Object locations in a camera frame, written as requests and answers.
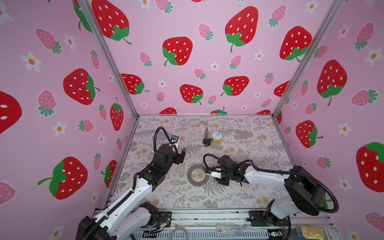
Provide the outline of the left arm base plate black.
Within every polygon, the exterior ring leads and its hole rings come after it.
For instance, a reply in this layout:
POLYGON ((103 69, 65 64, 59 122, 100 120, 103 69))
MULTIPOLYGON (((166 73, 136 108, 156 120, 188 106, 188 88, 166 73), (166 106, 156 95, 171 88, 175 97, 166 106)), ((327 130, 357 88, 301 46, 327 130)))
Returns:
POLYGON ((150 222, 143 226, 143 228, 158 228, 162 224, 166 224, 165 227, 170 227, 172 222, 172 212, 170 211, 159 211, 157 216, 150 222))

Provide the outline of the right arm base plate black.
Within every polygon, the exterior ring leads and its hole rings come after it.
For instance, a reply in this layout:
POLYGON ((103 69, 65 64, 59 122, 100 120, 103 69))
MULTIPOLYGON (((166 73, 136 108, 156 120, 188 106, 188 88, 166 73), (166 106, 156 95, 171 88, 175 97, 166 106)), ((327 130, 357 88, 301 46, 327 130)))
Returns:
POLYGON ((265 215, 264 211, 249 211, 247 222, 253 227, 286 227, 289 225, 287 218, 279 219, 272 214, 265 215))

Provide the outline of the grey metal perforated ring plate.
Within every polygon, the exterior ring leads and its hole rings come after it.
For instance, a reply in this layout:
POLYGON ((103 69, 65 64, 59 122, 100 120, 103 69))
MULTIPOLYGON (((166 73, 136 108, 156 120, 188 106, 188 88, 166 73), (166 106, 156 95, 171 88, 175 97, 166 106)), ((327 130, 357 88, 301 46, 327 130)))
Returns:
POLYGON ((188 182, 195 187, 202 187, 209 181, 206 175, 206 167, 201 164, 191 166, 187 171, 188 182))

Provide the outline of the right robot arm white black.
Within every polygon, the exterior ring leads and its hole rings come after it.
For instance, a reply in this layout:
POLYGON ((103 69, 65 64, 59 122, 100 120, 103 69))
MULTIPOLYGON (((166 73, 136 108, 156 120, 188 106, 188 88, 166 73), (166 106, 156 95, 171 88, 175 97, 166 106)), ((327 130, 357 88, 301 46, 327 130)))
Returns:
POLYGON ((266 208, 266 217, 284 219, 298 213, 318 216, 320 212, 334 214, 339 211, 335 194, 300 166, 286 171, 269 170, 257 167, 252 160, 236 163, 228 155, 219 158, 212 154, 205 154, 203 163, 206 174, 221 185, 228 186, 234 181, 241 185, 262 184, 285 189, 288 195, 272 200, 266 208))

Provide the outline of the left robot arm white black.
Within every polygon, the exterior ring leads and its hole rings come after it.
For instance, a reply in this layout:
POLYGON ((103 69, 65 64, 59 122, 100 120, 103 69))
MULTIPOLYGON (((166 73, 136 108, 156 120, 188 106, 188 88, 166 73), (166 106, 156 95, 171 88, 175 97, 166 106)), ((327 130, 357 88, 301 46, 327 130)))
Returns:
POLYGON ((166 135, 168 143, 154 147, 153 160, 133 177, 133 186, 113 204, 94 218, 85 217, 79 223, 77 240, 133 240, 134 232, 144 226, 154 226, 159 210, 143 203, 166 178, 173 165, 184 162, 186 151, 178 151, 178 136, 166 135))

